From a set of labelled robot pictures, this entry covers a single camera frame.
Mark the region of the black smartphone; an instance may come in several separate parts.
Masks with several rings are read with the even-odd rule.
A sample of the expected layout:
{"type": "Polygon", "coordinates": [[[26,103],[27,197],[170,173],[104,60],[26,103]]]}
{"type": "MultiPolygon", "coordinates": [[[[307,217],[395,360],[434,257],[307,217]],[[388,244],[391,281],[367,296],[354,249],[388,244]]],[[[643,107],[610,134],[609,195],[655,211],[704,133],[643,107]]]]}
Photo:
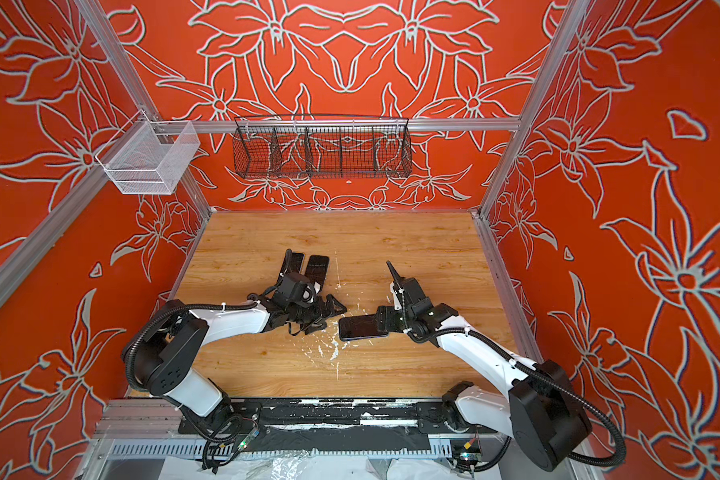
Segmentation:
{"type": "Polygon", "coordinates": [[[289,256],[287,267],[289,272],[300,273],[304,261],[304,254],[292,252],[289,256]]]}
{"type": "Polygon", "coordinates": [[[330,258],[323,255],[311,255],[308,259],[304,276],[322,289],[328,272],[330,258]]]}
{"type": "Polygon", "coordinates": [[[343,317],[338,321],[338,332],[339,339],[343,342],[383,338],[389,335],[375,315],[343,317]]]}

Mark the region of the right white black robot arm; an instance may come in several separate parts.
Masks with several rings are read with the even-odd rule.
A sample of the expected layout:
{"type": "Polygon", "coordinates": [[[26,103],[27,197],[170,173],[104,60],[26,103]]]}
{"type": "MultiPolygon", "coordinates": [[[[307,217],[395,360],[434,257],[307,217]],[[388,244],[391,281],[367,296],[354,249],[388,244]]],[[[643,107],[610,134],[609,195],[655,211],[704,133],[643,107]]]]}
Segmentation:
{"type": "Polygon", "coordinates": [[[489,407],[476,387],[456,394],[454,404],[469,424],[483,425],[511,437],[526,457],[545,471],[570,459],[600,468],[622,465],[627,446],[615,423],[582,396],[560,365],[537,363],[501,346],[474,328],[452,307],[435,305],[413,277],[401,276],[391,263],[393,313],[385,320],[389,333],[405,334],[417,344],[430,343],[464,361],[489,381],[508,402],[508,411],[489,407]],[[614,451],[595,457],[575,449],[592,433],[591,418],[609,432],[614,451]]]}

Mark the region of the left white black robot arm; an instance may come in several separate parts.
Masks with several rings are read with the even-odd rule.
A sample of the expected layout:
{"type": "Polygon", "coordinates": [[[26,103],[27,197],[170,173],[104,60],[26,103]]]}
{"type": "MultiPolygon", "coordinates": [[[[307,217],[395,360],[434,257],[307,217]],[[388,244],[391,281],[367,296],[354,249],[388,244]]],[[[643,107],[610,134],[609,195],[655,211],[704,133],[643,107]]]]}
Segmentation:
{"type": "Polygon", "coordinates": [[[330,258],[287,250],[275,283],[242,304],[184,303],[157,310],[121,354],[131,389],[167,400],[200,435],[216,435],[234,421],[229,395],[194,368],[211,343],[285,327],[291,336],[324,330],[347,312],[323,292],[330,258]]]}

